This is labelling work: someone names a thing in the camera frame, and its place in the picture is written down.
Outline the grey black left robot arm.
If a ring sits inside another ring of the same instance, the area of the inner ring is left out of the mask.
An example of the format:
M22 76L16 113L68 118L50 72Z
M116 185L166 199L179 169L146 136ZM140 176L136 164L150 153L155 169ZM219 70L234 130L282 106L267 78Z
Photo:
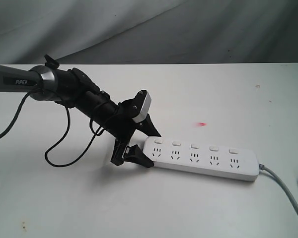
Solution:
M131 162L145 168L154 166L138 145L129 146L136 130L147 136L160 136L149 115L151 97L147 90L141 90L134 98L116 104L81 70L75 67L61 70L59 63L49 55L44 58L44 65L37 65L30 70L0 65L0 92L25 93L11 123L0 134L0 139L12 129L25 100L31 97L64 106L68 121L71 120L69 109L77 108L89 118L93 138L104 131L113 135L115 144L111 162L114 165Z

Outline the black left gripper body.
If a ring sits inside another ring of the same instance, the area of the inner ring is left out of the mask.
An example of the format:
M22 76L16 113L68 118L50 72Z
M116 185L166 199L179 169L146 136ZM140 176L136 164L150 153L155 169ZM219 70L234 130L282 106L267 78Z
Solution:
M110 162L116 166L124 163L126 147L130 146L130 140L136 130L136 123L130 116L133 99L128 99L118 104L118 108L105 122L105 129L115 137L115 144Z

